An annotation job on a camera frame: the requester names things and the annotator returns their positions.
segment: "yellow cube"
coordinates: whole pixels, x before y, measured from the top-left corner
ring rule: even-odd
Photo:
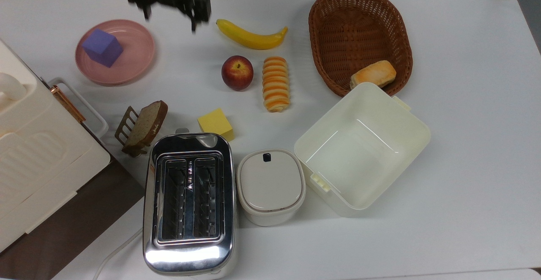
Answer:
[[[233,128],[221,108],[215,109],[213,112],[199,117],[197,121],[203,132],[220,134],[227,141],[235,139]]]

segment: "white cable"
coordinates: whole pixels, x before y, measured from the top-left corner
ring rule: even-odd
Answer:
[[[141,232],[143,232],[143,228],[138,230],[133,236],[131,236],[131,238],[129,238],[126,242],[124,242],[124,244],[120,245],[117,249],[115,249],[112,253],[110,253],[110,255],[108,255],[105,258],[105,260],[103,260],[102,264],[100,265],[100,268],[98,268],[98,270],[96,271],[96,274],[94,275],[94,278],[92,278],[92,280],[97,280],[97,278],[100,276],[100,273],[103,270],[103,268],[105,267],[105,265],[107,264],[107,262],[112,257],[114,257],[119,251],[121,251],[124,247],[127,247],[128,244],[130,244],[135,238],[137,238],[137,236],[139,236],[141,234]]]

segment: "brown basket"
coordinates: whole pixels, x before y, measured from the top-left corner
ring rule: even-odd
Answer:
[[[396,70],[395,80],[383,87],[388,95],[410,78],[413,57],[406,27],[388,0],[317,0],[309,30],[317,71],[337,95],[350,91],[351,75],[380,60]]]

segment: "bread bun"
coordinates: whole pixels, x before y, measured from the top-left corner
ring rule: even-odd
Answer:
[[[263,105],[269,112],[281,112],[290,104],[287,62],[274,56],[263,61]]]
[[[394,81],[396,70],[393,65],[386,60],[378,61],[351,76],[350,88],[353,89],[362,82],[371,82],[380,88]]]

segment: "toaster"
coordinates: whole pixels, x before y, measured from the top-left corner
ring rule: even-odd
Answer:
[[[236,265],[230,145],[213,133],[166,136],[149,155],[143,256],[157,274],[218,279]]]

